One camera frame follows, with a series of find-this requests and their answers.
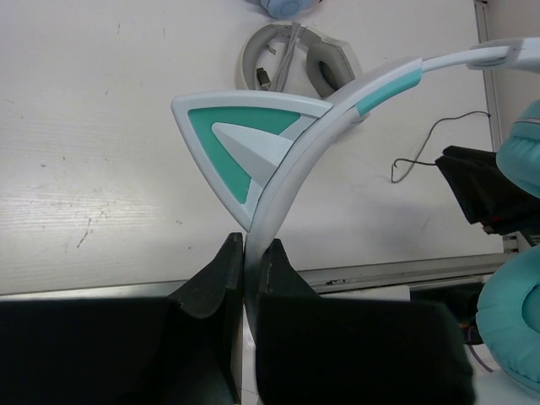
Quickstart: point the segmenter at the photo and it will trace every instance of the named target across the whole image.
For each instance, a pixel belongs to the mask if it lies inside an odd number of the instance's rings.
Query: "light blue object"
[[[394,95],[399,95],[405,90],[416,86],[422,80],[422,70],[408,73],[393,82],[381,87],[368,96],[364,97],[357,105],[358,113],[363,116],[377,107],[379,104],[389,100]]]
[[[497,166],[513,183],[540,197],[540,100],[516,121],[497,153]]]
[[[301,10],[315,4],[316,0],[261,0],[261,5],[275,19],[290,19]]]
[[[251,178],[218,140],[212,125],[222,122],[279,135],[300,118],[297,112],[256,107],[200,108],[189,111],[188,116],[215,170],[240,204],[246,202]]]
[[[497,153],[500,171],[540,197],[540,100],[514,123]],[[501,368],[540,398],[540,246],[501,267],[483,287],[477,323]]]
[[[518,385],[540,398],[540,332],[537,313],[540,246],[507,262],[485,284],[477,324],[500,367]]]

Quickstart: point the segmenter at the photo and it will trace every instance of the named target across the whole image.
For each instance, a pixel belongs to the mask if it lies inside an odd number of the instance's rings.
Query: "teal ear cushion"
[[[497,153],[497,166],[514,184],[540,197],[540,100],[516,121]]]
[[[478,300],[480,336],[500,367],[540,397],[540,246],[501,267]]]

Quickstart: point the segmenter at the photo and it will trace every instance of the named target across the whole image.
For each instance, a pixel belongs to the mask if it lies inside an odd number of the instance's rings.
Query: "teal triangle insert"
[[[297,112],[259,107],[201,108],[187,115],[213,167],[240,204],[246,202],[251,178],[213,134],[212,125],[222,122],[279,135],[300,118]]]

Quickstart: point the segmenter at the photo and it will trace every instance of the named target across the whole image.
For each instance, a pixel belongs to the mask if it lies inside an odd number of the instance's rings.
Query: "teal accent stripe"
[[[201,108],[190,110],[187,115],[204,152],[240,204],[246,202],[251,178],[216,138],[212,132],[212,125],[215,122],[222,122],[279,135],[300,118],[297,112],[258,107]]]
[[[382,86],[377,91],[364,97],[356,105],[358,113],[362,116],[367,114],[379,104],[384,103],[386,100],[392,98],[394,95],[399,95],[405,90],[411,89],[420,83],[422,79],[422,70],[415,70],[414,72],[407,73],[405,76],[397,78],[393,82]]]

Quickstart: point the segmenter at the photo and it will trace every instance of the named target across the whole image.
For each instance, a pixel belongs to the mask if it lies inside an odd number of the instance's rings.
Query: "gray headphone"
[[[287,41],[293,23],[277,22],[258,30],[240,54],[239,87],[257,87],[257,60],[272,40]],[[300,44],[307,47],[305,70],[316,92],[325,99],[362,74],[362,68],[350,44],[335,40],[311,27],[300,27]]]

